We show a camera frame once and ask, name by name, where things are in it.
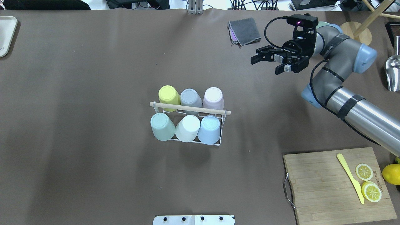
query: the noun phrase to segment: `yellow knife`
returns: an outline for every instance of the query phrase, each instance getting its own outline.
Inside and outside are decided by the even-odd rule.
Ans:
[[[339,153],[337,155],[337,157],[339,159],[340,164],[342,164],[343,169],[346,171],[347,175],[349,176],[350,181],[353,184],[354,189],[357,192],[357,195],[358,195],[358,198],[360,199],[361,204],[364,204],[364,196],[362,196],[362,193],[361,193],[361,185],[360,185],[360,183],[356,179],[354,179],[353,175],[350,172],[349,166],[347,165],[347,162],[344,159],[343,155]]]

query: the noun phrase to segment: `robotic arm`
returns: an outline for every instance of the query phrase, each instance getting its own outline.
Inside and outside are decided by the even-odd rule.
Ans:
[[[400,121],[342,86],[352,72],[363,73],[372,65],[376,51],[350,39],[337,25],[316,29],[318,19],[309,14],[283,18],[295,26],[293,40],[275,49],[275,45],[257,49],[251,64],[277,61],[281,65],[276,67],[275,74],[298,73],[308,66],[310,57],[322,55],[327,63],[310,79],[302,97],[317,108],[329,110],[364,136],[399,156]]]

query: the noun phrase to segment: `white plate with holes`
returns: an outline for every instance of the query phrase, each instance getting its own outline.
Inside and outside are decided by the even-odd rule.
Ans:
[[[0,57],[8,53],[17,23],[13,16],[0,16]]]
[[[234,215],[156,216],[153,225],[235,225]]]

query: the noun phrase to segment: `yellow lemon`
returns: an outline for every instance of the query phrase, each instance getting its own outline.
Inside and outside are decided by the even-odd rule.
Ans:
[[[400,164],[387,165],[382,170],[383,179],[393,185],[400,185]]]
[[[356,174],[363,181],[369,181],[373,176],[371,167],[364,163],[356,166]]]
[[[362,195],[371,202],[379,202],[382,198],[382,192],[379,187],[372,181],[365,181],[361,186]]]

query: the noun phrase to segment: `wooden cutting board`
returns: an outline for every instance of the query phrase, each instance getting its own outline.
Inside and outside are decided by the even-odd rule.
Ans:
[[[342,153],[356,180],[356,166],[368,164],[371,179],[382,191],[379,202],[362,205],[336,155]],[[342,225],[397,219],[372,148],[345,149],[283,156],[298,225]]]

